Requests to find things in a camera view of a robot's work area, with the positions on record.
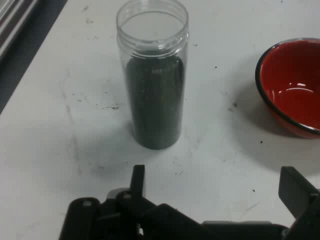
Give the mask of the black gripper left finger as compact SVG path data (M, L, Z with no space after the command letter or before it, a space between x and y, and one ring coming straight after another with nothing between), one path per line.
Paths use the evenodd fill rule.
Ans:
M154 207L143 197L145 166L133 167L129 189L100 202L93 197L73 200L61 229L61 240L158 240L160 234L142 221Z

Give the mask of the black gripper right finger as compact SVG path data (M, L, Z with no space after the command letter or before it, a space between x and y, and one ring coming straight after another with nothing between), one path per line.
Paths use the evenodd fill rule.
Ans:
M278 196L295 218L285 240L320 238L320 191L292 166L280 171Z

